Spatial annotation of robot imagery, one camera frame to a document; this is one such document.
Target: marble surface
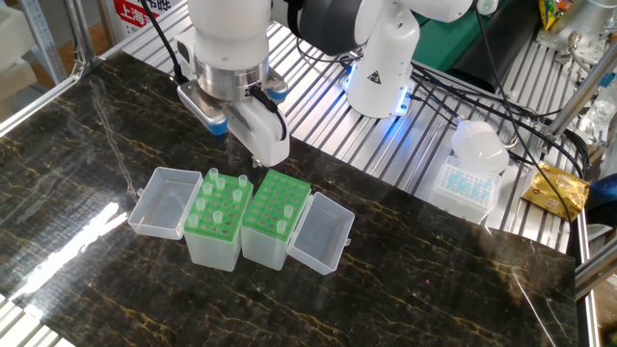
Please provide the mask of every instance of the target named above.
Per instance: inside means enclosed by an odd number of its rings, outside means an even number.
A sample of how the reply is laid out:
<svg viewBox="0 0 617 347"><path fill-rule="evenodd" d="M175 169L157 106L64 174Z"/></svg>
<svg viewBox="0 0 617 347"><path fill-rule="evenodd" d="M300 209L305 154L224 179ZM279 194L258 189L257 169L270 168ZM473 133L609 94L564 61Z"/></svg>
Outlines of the marble surface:
<svg viewBox="0 0 617 347"><path fill-rule="evenodd" d="M0 293L77 346L575 346L574 261L299 141L275 169L356 214L338 270L194 265L125 222L156 167L247 174L168 77L119 55L0 139Z"/></svg>

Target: clear plastic lid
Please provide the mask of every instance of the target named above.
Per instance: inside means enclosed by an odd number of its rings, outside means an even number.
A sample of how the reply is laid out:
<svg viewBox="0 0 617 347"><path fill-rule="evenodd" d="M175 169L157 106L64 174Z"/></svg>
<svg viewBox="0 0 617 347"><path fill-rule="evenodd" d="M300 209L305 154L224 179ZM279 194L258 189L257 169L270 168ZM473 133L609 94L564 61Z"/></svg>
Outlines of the clear plastic lid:
<svg viewBox="0 0 617 347"><path fill-rule="evenodd" d="M202 182L198 172L156 168L128 219L129 225L141 235L181 239L182 225Z"/></svg>
<svg viewBox="0 0 617 347"><path fill-rule="evenodd" d="M287 254L321 275L336 270L355 215L321 193L309 197L291 235Z"/></svg>

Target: laboratory equipment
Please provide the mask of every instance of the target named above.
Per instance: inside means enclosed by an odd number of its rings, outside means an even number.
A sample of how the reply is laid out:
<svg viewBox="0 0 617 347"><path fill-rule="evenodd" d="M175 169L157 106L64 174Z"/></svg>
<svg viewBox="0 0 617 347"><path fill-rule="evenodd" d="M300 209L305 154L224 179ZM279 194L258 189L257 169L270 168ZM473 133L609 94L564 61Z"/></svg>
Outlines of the laboratory equipment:
<svg viewBox="0 0 617 347"><path fill-rule="evenodd" d="M336 270L354 214L301 180L270 171L242 221L242 255L274 270L287 255L321 275Z"/></svg>
<svg viewBox="0 0 617 347"><path fill-rule="evenodd" d="M291 231L309 194L308 183L269 171L242 220L242 255L280 270L287 259Z"/></svg>
<svg viewBox="0 0 617 347"><path fill-rule="evenodd" d="M495 207L500 187L498 174L449 156L428 201L453 216L479 224Z"/></svg>
<svg viewBox="0 0 617 347"><path fill-rule="evenodd" d="M595 131L606 131L617 113L617 78L600 91L598 98L581 120L586 127Z"/></svg>
<svg viewBox="0 0 617 347"><path fill-rule="evenodd" d="M189 0L194 28L175 41L190 81L178 94L213 134L228 128L257 164L274 166L289 153L287 122L277 107L289 88L269 66L271 19L329 55L367 43L349 78L348 99L358 112L385 118L405 114L411 101L419 26L410 10L450 22L471 2Z"/></svg>
<svg viewBox="0 0 617 347"><path fill-rule="evenodd" d="M140 235L181 239L202 182L201 173L156 168L128 224Z"/></svg>
<svg viewBox="0 0 617 347"><path fill-rule="evenodd" d="M183 226L194 263L229 272L235 268L242 216L253 197L253 184L244 179L243 184L216 169L208 173Z"/></svg>
<svg viewBox="0 0 617 347"><path fill-rule="evenodd" d="M463 120L452 135L452 149L462 161L499 174L510 161L508 151L485 121Z"/></svg>
<svg viewBox="0 0 617 347"><path fill-rule="evenodd" d="M537 41L560 52L557 57L573 55L585 64L596 64L605 50L604 26L616 8L617 0L575 1L547 31L540 30Z"/></svg>

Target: white robotic arm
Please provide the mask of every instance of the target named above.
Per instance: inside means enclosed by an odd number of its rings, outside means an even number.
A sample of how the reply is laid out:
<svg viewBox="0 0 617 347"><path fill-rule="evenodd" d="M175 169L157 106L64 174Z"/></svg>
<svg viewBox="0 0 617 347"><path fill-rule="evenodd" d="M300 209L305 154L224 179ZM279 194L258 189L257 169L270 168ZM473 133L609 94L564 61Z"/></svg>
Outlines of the white robotic arm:
<svg viewBox="0 0 617 347"><path fill-rule="evenodd" d="M229 130L265 166L289 152L286 122L265 93L286 96L269 68L271 18L329 55L366 43L349 81L351 106L374 118L406 113L411 59L419 26L410 10L440 21L463 15L472 0L189 0L195 29L176 37L194 80L178 87L182 101L219 134Z"/></svg>

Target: metal bracket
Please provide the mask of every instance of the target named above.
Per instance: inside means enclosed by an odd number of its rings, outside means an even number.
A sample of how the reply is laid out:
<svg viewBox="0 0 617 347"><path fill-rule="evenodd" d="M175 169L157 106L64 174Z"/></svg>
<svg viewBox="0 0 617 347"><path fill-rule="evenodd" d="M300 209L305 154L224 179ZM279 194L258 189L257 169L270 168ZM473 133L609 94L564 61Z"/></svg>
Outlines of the metal bracket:
<svg viewBox="0 0 617 347"><path fill-rule="evenodd" d="M202 91L197 80L179 86L177 93L182 103L208 129L227 121L225 111L229 102L214 98Z"/></svg>
<svg viewBox="0 0 617 347"><path fill-rule="evenodd" d="M563 57L560 57L562 55L567 55L568 57L570 57L570 53L568 53L567 49L568 43L560 42L558 36L545 30L540 30L540 32L538 33L538 37L536 38L536 42L547 48L554 49L559 52L557 55L557 61L559 63L564 64L564 62L570 62L570 59L566 61L565 59L563 59ZM604 54L605 47L605 40L597 40L595 46L589 48L579 47L577 49L577 54L584 63L595 65L598 63L598 61Z"/></svg>

